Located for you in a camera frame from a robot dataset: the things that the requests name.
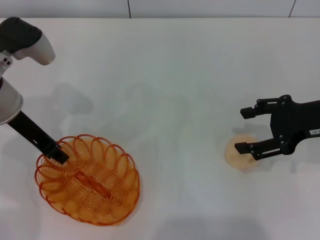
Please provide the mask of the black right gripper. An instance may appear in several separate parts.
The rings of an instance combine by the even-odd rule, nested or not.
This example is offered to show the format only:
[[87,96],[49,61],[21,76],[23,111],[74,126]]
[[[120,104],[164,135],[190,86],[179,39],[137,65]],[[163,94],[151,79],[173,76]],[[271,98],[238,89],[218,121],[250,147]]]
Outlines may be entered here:
[[253,136],[241,136],[234,144],[239,154],[250,154],[256,161],[277,155],[291,155],[297,145],[320,136],[320,102],[294,102],[290,95],[260,98],[254,107],[240,110],[244,119],[270,115],[273,138],[257,141]]

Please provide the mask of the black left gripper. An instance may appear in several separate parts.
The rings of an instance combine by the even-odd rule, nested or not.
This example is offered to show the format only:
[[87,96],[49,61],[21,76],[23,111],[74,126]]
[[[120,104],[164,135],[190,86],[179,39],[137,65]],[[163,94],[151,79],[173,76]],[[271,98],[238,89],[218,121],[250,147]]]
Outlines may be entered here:
[[62,147],[24,112],[20,111],[7,124],[32,143],[49,159],[54,159],[61,165],[69,159],[69,156],[62,150]]

